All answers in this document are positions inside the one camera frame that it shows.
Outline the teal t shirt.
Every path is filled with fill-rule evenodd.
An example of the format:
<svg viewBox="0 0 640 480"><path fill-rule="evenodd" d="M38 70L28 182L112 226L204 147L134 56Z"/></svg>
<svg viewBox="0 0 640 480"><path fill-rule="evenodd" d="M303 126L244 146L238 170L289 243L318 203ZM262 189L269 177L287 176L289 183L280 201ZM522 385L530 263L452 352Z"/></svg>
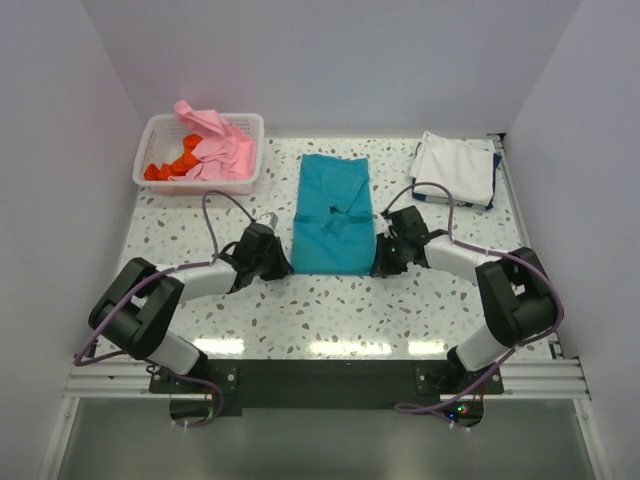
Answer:
<svg viewBox="0 0 640 480"><path fill-rule="evenodd" d="M365 158L302 157L291 250L297 274L370 273L376 238L368 167Z"/></svg>

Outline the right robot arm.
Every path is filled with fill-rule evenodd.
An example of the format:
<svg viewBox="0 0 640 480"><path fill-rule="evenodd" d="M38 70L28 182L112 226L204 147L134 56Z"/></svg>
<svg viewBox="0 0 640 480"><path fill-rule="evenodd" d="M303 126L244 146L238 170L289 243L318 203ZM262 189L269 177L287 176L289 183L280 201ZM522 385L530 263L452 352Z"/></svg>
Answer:
<svg viewBox="0 0 640 480"><path fill-rule="evenodd" d="M537 254L494 251L429 230L417 208L384 210L388 229L376 236L373 277L399 275L411 264L462 278L479 290L485 323L447 352L438 388L469 392L504 355L557 326L563 316Z"/></svg>

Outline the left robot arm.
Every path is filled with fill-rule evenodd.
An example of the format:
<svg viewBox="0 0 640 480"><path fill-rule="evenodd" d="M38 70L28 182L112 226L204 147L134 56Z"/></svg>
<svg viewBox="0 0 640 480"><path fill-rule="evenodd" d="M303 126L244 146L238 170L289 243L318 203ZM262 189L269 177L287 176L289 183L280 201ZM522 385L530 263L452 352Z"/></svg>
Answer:
<svg viewBox="0 0 640 480"><path fill-rule="evenodd" d="M196 392L207 380L207 356L170 331L177 307L236 293L255 278L274 281L293 273L274 230L252 222L239 241L209 261L160 268L141 257L130 260L94 306L88 324L124 354L171 371L177 386Z"/></svg>

